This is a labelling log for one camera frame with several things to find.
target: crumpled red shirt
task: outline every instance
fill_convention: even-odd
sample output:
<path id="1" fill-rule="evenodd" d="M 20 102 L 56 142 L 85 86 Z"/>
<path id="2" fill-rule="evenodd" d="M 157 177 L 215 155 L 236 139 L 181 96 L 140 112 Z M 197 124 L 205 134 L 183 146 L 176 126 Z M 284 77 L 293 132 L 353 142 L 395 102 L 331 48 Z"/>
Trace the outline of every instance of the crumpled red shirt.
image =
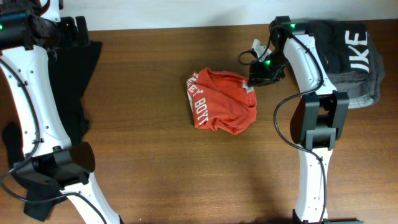
<path id="1" fill-rule="evenodd" d="M 187 81 L 188 99 L 198 129 L 221 128 L 239 134 L 256 120 L 257 99 L 248 80 L 234 72 L 194 72 Z"/>

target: white letters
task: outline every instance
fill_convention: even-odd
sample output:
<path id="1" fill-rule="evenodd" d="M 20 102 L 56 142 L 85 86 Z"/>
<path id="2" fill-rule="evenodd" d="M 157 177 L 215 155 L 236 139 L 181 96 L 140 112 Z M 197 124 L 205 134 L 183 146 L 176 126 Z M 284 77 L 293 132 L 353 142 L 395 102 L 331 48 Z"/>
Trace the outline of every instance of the white letters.
<path id="1" fill-rule="evenodd" d="M 346 30 L 346 38 L 345 38 L 346 44 L 350 44 L 350 45 L 354 45 L 354 46 L 357 46 L 357 45 L 367 46 L 368 45 L 368 33 L 366 32 L 365 35 L 366 35 L 366 40 L 358 40 L 359 34 L 355 34 L 354 40 L 350 40 L 349 39 L 349 31 Z"/>
<path id="2" fill-rule="evenodd" d="M 200 120 L 201 117 L 203 116 L 209 116 L 208 111 L 205 111 L 202 115 L 200 115 L 200 117 L 198 117 L 198 121 Z"/>
<path id="3" fill-rule="evenodd" d="M 369 49 L 366 49 L 363 53 L 359 52 L 358 50 L 356 50 L 353 46 L 357 46 L 357 45 L 368 45 L 368 33 L 365 33 L 366 35 L 366 40 L 358 40 L 359 38 L 359 34 L 355 34 L 354 36 L 354 40 L 350 40 L 349 39 L 349 31 L 346 30 L 346 36 L 345 36 L 345 41 L 346 44 L 348 44 L 348 48 L 350 48 L 351 50 L 354 51 L 354 53 L 356 54 L 356 56 L 349 56 L 349 60 L 350 61 L 362 61 L 365 62 L 369 65 L 369 59 L 366 58 L 366 56 L 368 56 L 369 54 Z M 359 68 L 359 69 L 363 69 L 367 72 L 369 72 L 369 67 L 360 63 L 352 63 L 351 64 L 351 68 Z"/>
<path id="4" fill-rule="evenodd" d="M 200 113 L 204 112 L 206 109 L 207 109 L 207 105 L 206 104 L 200 105 L 197 108 L 197 114 L 200 114 Z"/>
<path id="5" fill-rule="evenodd" d="M 209 121 L 209 117 L 206 117 L 203 121 L 200 122 L 199 125 L 202 125 L 205 121 Z"/>
<path id="6" fill-rule="evenodd" d="M 196 93 L 193 94 L 193 96 L 195 96 L 198 93 L 203 93 L 203 90 L 198 90 Z"/>
<path id="7" fill-rule="evenodd" d="M 357 56 L 349 56 L 349 60 L 361 60 L 363 62 L 369 63 L 369 60 L 366 58 L 366 56 L 368 56 L 369 49 L 366 49 L 363 53 L 361 53 L 352 46 L 348 46 L 348 48 L 353 50 L 357 55 Z"/>
<path id="8" fill-rule="evenodd" d="M 188 82 L 190 82 L 190 83 L 193 83 L 193 82 L 195 82 L 197 79 L 196 78 L 190 78 L 190 79 L 188 79 Z"/>
<path id="9" fill-rule="evenodd" d="M 198 108 L 198 106 L 206 103 L 206 98 L 202 98 L 199 101 L 195 102 L 195 108 Z"/>
<path id="10" fill-rule="evenodd" d="M 192 85 L 189 89 L 188 89 L 188 91 L 190 91 L 191 93 L 193 93 L 193 91 L 195 90 L 195 89 L 197 89 L 198 87 L 194 84 L 194 85 Z"/>
<path id="11" fill-rule="evenodd" d="M 203 119 L 202 121 L 200 121 L 199 125 L 202 125 L 205 121 L 209 120 L 209 114 L 208 114 L 208 110 L 207 110 L 207 104 L 206 104 L 206 98 L 202 98 L 199 101 L 195 102 L 195 108 L 197 109 L 197 115 L 199 116 L 200 113 L 204 112 L 202 115 L 200 115 L 197 120 L 199 121 L 202 117 L 206 117 L 205 119 Z"/>

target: black cloth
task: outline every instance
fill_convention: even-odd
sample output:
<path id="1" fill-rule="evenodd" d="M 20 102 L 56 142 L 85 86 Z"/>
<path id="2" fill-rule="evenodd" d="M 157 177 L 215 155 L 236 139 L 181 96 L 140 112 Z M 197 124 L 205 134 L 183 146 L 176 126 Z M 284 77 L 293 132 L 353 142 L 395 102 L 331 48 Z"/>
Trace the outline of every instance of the black cloth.
<path id="1" fill-rule="evenodd" d="M 349 97 L 349 108 L 377 103 L 386 73 L 364 24 L 310 21 L 317 52 L 330 81 Z"/>
<path id="2" fill-rule="evenodd" d="M 363 53 L 368 50 L 367 44 L 358 44 L 358 42 L 368 39 L 367 28 L 364 24 L 337 21 L 312 21 L 309 24 L 316 40 L 319 58 L 326 73 L 350 71 L 368 73 L 362 68 L 353 68 L 351 65 L 358 63 L 369 68 L 369 63 L 361 60 L 350 60 L 350 57 L 358 56 L 358 52 Z M 354 41 L 356 34 L 358 34 L 358 39 Z"/>
<path id="3" fill-rule="evenodd" d="M 80 98 L 94 72 L 101 48 L 101 42 L 91 42 L 87 47 L 57 50 L 57 61 L 49 62 L 49 78 L 55 104 L 72 146 L 81 143 L 81 138 L 88 131 L 89 122 L 83 116 Z M 24 159 L 20 128 L 10 123 L 2 133 L 2 140 L 7 148 L 11 168 Z M 28 190 L 26 195 L 28 200 L 44 200 L 61 195 L 59 189 L 52 186 L 25 180 L 17 175 L 13 177 Z M 52 207 L 64 200 L 66 199 L 42 204 L 25 203 L 24 213 L 44 222 Z"/>

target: garment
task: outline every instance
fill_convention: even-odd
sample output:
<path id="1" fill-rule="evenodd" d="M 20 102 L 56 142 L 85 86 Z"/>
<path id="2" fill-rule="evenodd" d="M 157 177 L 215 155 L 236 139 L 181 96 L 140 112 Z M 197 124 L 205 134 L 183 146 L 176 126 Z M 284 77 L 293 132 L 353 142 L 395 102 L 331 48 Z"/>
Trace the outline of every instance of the garment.
<path id="1" fill-rule="evenodd" d="M 187 94 L 198 129 L 221 128 L 239 134 L 256 120 L 257 100 L 247 78 L 234 72 L 194 72 L 187 81 Z"/>
<path id="2" fill-rule="evenodd" d="M 57 50 L 57 61 L 49 62 L 49 78 L 55 104 L 72 146 L 81 143 L 81 138 L 88 131 L 88 121 L 83 116 L 80 98 L 94 72 L 101 47 L 101 42 L 91 42 L 87 47 Z M 2 140 L 7 148 L 9 167 L 12 168 L 24 159 L 19 127 L 14 123 L 7 125 Z M 16 174 L 13 178 L 28 190 L 28 200 L 44 200 L 61 195 L 59 189 L 50 185 L 25 180 Z M 64 200 L 66 199 L 41 204 L 25 203 L 24 213 L 44 222 L 52 207 Z"/>
<path id="3" fill-rule="evenodd" d="M 377 103 L 385 71 L 364 24 L 310 21 L 317 52 L 330 81 L 346 91 L 349 108 Z"/>

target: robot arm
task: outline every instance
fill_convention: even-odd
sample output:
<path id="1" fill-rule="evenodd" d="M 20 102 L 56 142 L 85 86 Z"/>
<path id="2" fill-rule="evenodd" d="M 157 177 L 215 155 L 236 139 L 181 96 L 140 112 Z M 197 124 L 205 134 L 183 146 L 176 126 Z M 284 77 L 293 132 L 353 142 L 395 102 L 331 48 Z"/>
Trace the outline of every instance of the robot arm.
<path id="1" fill-rule="evenodd" d="M 261 47 L 258 40 L 253 43 L 252 54 L 257 60 L 251 63 L 249 85 L 266 85 L 278 80 L 275 77 L 284 77 L 281 68 L 289 63 L 301 93 L 317 89 L 302 96 L 290 122 L 290 132 L 294 143 L 304 149 L 299 151 L 300 190 L 294 222 L 318 223 L 328 218 L 326 208 L 323 213 L 326 196 L 324 183 L 335 142 L 343 129 L 348 96 L 338 93 L 328 79 L 307 23 L 296 24 L 291 23 L 289 17 L 276 17 L 270 25 L 270 32 L 270 40 L 275 46 L 273 52 L 265 52 L 267 49 Z M 319 114 L 320 109 L 328 114 Z"/>
<path id="2" fill-rule="evenodd" d="M 90 145 L 86 142 L 71 145 L 50 86 L 47 51 L 87 43 L 88 37 L 82 37 L 87 33 L 84 17 L 76 18 L 79 30 L 76 33 L 72 18 L 60 18 L 58 0 L 46 2 L 44 10 L 38 1 L 11 2 L 0 7 L 0 66 L 21 122 L 22 150 L 25 158 L 29 158 L 23 166 L 17 165 L 16 172 L 23 178 L 57 186 L 62 194 L 68 195 L 86 223 L 104 223 L 103 220 L 123 223 L 96 182 L 95 159 Z M 33 143 L 37 144 L 34 152 Z M 2 187 L 5 187 L 4 178 L 1 177 Z"/>

